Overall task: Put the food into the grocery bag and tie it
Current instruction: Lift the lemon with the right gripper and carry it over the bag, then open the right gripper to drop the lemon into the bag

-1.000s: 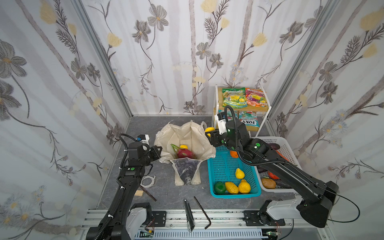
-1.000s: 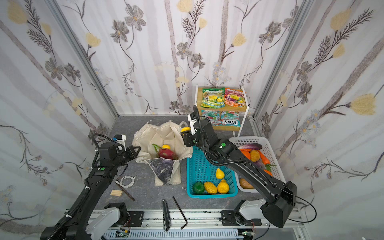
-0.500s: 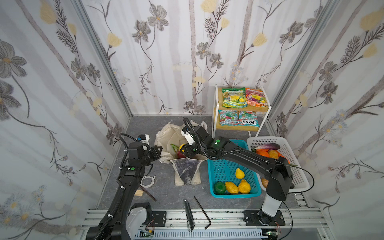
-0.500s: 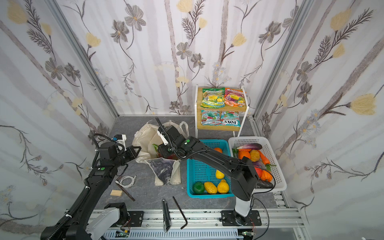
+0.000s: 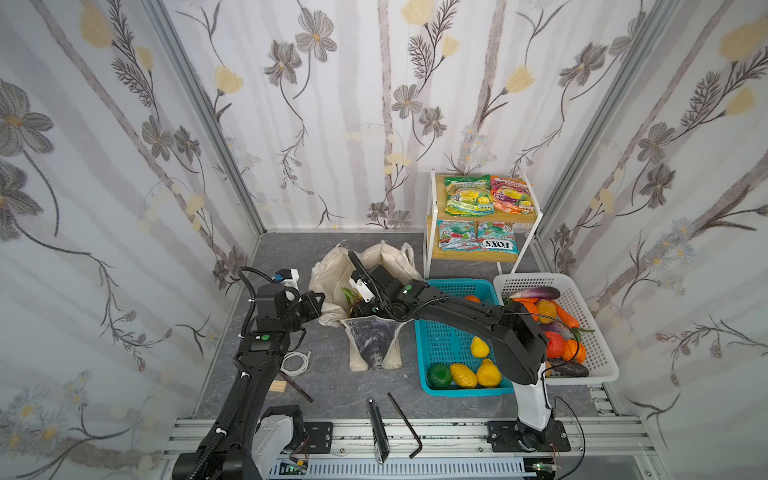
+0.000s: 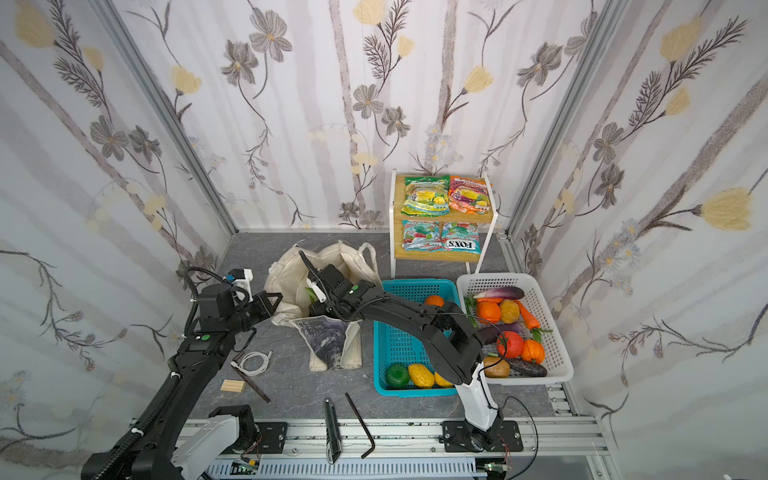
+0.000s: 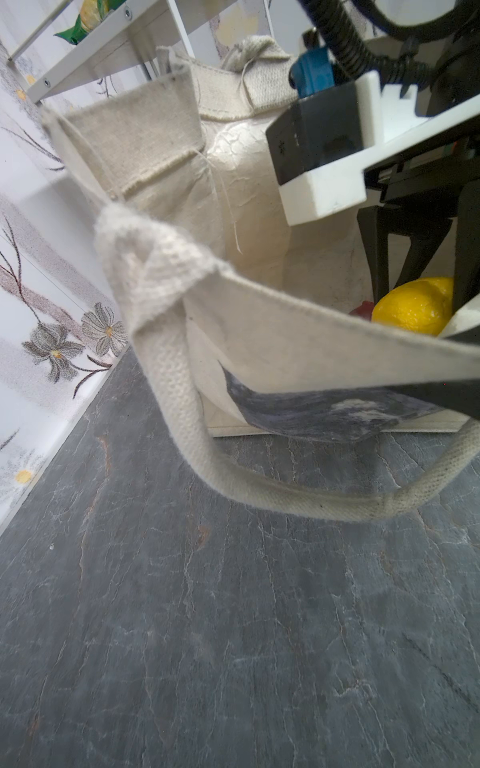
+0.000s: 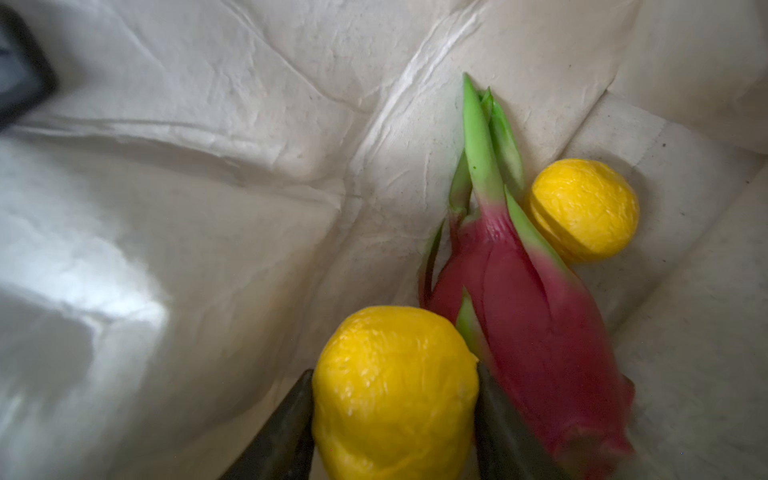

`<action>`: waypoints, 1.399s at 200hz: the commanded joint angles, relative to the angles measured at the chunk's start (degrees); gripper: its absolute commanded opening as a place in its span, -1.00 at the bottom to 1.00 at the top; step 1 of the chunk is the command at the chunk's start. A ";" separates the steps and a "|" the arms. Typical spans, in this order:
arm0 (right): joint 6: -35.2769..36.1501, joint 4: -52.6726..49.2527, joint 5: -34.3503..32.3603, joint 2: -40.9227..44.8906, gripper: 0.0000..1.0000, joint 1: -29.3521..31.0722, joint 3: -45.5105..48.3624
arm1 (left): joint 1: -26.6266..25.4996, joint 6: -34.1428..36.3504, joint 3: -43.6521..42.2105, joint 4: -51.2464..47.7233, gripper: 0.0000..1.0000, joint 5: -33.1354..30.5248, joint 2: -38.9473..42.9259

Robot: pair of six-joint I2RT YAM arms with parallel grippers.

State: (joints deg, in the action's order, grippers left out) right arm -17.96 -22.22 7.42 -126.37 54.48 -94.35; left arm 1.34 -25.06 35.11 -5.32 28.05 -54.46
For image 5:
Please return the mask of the beige canvas tote bag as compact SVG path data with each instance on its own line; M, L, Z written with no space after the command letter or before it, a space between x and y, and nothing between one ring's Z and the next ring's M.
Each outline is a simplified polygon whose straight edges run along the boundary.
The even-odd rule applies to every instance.
M352 371L399 369L403 325L374 311L374 293L363 285L349 258L351 253L338 245L312 269L309 289L325 296L319 323L339 327L347 335ZM358 259L368 272L381 266L403 284L422 278L408 243L396 248L381 241L363 251Z

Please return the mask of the green candy bag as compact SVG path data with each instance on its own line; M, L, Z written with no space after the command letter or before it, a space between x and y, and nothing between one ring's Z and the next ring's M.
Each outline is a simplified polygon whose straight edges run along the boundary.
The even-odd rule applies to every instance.
M445 177L445 213L452 216L482 217L495 211L491 177Z

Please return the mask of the orange Fox's fruits candy bag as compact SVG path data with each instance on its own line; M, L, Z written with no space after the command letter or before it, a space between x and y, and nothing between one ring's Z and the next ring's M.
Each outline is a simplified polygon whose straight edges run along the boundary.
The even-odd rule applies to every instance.
M523 181L492 176L491 196L496 211L522 215L535 212L533 198Z

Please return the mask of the pink dragon fruit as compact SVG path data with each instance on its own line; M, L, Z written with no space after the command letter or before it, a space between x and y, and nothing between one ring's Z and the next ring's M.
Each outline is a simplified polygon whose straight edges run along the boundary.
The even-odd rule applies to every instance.
M355 289L342 287L341 290L344 293L345 299L350 309L352 309L362 300L362 296Z

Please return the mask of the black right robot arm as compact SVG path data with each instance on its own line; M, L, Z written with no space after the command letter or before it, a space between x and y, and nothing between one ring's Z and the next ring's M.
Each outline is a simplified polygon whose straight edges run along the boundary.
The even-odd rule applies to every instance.
M372 312L398 322L427 320L463 330L488 343L501 375L513 383L517 419L512 435L518 448L536 452L551 444L554 408L546 393L547 338L523 307L471 302L443 293L423 280L397 280L383 266L364 267L355 252L348 258Z

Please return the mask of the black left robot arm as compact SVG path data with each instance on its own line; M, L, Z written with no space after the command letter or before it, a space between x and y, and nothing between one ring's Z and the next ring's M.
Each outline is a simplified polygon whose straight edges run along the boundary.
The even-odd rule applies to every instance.
M197 449L176 460L173 479L267 479L280 454L306 437L297 406L274 408L266 417L261 412L291 335L322 315L325 295L301 293L252 267L237 275L248 292L248 311L232 359L236 376Z

